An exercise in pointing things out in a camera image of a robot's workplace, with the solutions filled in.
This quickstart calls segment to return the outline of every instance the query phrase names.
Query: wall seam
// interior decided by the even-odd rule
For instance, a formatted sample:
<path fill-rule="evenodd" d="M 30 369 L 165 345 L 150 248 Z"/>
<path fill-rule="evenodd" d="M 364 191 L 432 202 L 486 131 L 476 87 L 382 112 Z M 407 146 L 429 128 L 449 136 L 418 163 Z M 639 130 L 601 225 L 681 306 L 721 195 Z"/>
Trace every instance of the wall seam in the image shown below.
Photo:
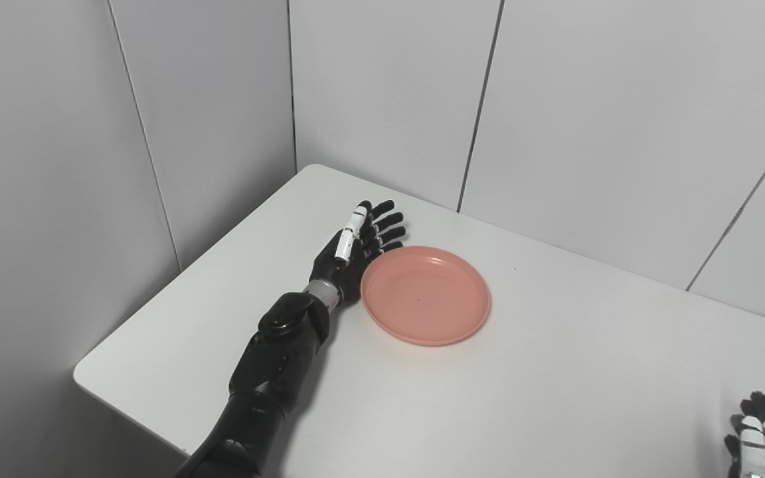
<path fill-rule="evenodd" d="M 501 0 L 501 2 L 498 3 L 495 33 L 492 35 L 491 46 L 489 46 L 489 58 L 486 60 L 486 73 L 483 77 L 483 88 L 480 90 L 480 100 L 477 103 L 477 117 L 474 118 L 474 131 L 471 134 L 471 145 L 468 146 L 468 158 L 465 160 L 465 172 L 462 173 L 462 188 L 459 189 L 459 202 L 456 203 L 456 212 L 462 211 L 462 199 L 465 197 L 465 183 L 468 181 L 468 171 L 471 169 L 471 156 L 474 154 L 474 143 L 477 142 L 477 129 L 480 125 L 480 115 L 483 114 L 483 101 L 486 97 L 486 87 L 489 85 L 491 63 L 493 58 L 495 58 L 495 45 L 497 45 L 498 31 L 501 30 L 501 16 L 503 15 L 504 3 L 506 3 L 506 0 Z"/>
<path fill-rule="evenodd" d="M 749 195 L 746 197 L 746 200 L 743 201 L 743 203 L 740 205 L 740 208 L 737 209 L 736 214 L 734 214 L 734 218 L 731 218 L 731 222 L 728 224 L 728 227 L 725 228 L 725 231 L 723 231 L 722 236 L 719 236 L 719 239 L 716 241 L 716 244 L 713 246 L 713 249 L 711 249 L 710 254 L 707 254 L 707 257 L 704 259 L 704 262 L 701 263 L 701 267 L 695 272 L 695 275 L 693 276 L 692 280 L 689 281 L 689 285 L 687 285 L 686 291 L 689 291 L 690 288 L 692 288 L 693 285 L 695 285 L 696 279 L 699 278 L 701 275 L 702 270 L 704 270 L 705 267 L 707 267 L 707 263 L 710 262 L 710 259 L 713 257 L 713 254 L 716 254 L 716 250 L 719 249 L 719 246 L 722 244 L 722 241 L 725 239 L 725 236 L 728 236 L 728 233 L 734 228 L 734 224 L 737 223 L 737 220 L 740 220 L 740 216 L 743 214 L 743 211 L 746 210 L 746 206 L 748 205 L 749 201 L 752 200 L 752 197 L 757 191 L 757 188 L 760 187 L 761 183 L 763 182 L 763 179 L 765 179 L 765 170 L 763 170 L 763 174 L 760 175 L 760 178 L 757 179 L 757 182 L 755 182 L 754 187 L 752 187 L 752 190 L 749 191 Z"/>
<path fill-rule="evenodd" d="M 149 166 L 152 168 L 152 177 L 155 179 L 155 190 L 158 191 L 158 201 L 161 203 L 161 211 L 164 212 L 164 223 L 167 225 L 167 235 L 170 236 L 170 245 L 173 247 L 173 256 L 176 257 L 176 266 L 179 269 L 179 273 L 181 273 L 182 263 L 179 261 L 179 251 L 176 249 L 176 241 L 173 239 L 173 230 L 170 228 L 170 218 L 167 216 L 167 206 L 164 204 L 164 196 L 161 194 L 161 185 L 158 183 L 158 173 L 155 172 L 155 161 L 152 159 L 152 149 L 149 148 L 149 140 L 146 139 L 146 127 L 143 126 L 143 116 L 140 114 L 140 105 L 137 103 L 137 95 L 134 93 L 134 84 L 131 82 L 131 72 L 128 69 L 126 52 L 122 48 L 122 38 L 120 37 L 118 22 L 116 22 L 112 3 L 110 3 L 110 0 L 106 0 L 106 3 L 108 4 L 108 12 L 112 16 L 114 33 L 116 34 L 118 45 L 120 46 L 120 57 L 122 57 L 122 64 L 126 70 L 126 79 L 128 80 L 128 87 L 131 91 L 131 99 L 134 101 L 134 111 L 137 112 L 137 123 L 140 125 L 140 134 L 143 136 L 143 144 L 146 146 L 146 155 L 149 158 Z"/>
<path fill-rule="evenodd" d="M 294 175 L 299 173 L 297 161 L 297 115 L 294 112 L 294 43 L 291 39 L 291 0 L 285 0 L 288 16 L 288 78 L 291 84 L 291 141 L 294 145 Z"/>

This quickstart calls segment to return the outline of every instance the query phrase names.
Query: white table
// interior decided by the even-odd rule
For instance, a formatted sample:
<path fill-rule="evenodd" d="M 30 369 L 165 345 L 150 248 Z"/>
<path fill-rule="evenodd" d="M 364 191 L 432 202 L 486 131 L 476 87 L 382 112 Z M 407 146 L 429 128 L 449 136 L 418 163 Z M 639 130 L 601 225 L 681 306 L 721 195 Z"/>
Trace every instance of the white table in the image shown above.
<path fill-rule="evenodd" d="M 471 262 L 491 315 L 432 348 L 346 309 L 265 476 L 725 476 L 728 417 L 765 392 L 765 318 L 321 166 L 90 352 L 77 383 L 190 453 L 258 319 L 362 199 L 394 199 L 407 244 Z"/>

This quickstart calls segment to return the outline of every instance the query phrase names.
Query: pink plate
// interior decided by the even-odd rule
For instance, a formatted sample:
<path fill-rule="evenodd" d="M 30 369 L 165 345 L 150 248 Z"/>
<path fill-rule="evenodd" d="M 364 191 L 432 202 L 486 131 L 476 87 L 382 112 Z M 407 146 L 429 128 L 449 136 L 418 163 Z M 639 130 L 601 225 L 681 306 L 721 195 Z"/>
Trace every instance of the pink plate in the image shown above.
<path fill-rule="evenodd" d="M 489 288 L 458 255 L 437 248 L 394 249 L 362 278 L 362 300 L 386 332 L 417 345 L 470 336 L 489 315 Z"/>

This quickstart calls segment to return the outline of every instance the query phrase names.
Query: robotic arm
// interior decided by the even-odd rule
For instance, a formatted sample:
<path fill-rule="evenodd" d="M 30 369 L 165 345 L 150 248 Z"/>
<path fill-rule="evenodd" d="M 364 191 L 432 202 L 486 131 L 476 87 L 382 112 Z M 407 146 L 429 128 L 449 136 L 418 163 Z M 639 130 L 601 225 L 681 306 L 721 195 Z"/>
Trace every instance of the robotic arm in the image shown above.
<path fill-rule="evenodd" d="M 230 396 L 212 432 L 176 472 L 175 478 L 253 478 L 261 474 L 286 416 L 297 408 L 300 390 L 321 345 L 330 314 L 359 299 L 368 264 L 402 243 L 403 214 L 387 200 L 376 208 L 365 200 L 347 227 L 318 254 L 303 291 L 285 293 L 258 323 L 230 378 Z"/>
<path fill-rule="evenodd" d="M 736 435 L 725 437 L 732 463 L 728 478 L 765 478 L 765 394 L 756 391 L 731 416 Z"/>

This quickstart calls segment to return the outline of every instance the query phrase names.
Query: black forearm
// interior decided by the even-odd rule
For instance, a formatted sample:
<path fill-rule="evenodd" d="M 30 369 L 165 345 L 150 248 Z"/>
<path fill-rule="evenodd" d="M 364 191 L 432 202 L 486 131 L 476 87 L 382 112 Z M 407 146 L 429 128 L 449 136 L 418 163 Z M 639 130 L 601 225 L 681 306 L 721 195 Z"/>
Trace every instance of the black forearm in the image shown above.
<path fill-rule="evenodd" d="M 259 476 L 328 333 L 329 312 L 321 300 L 308 293 L 280 297 L 238 361 L 218 423 L 176 478 Z"/>

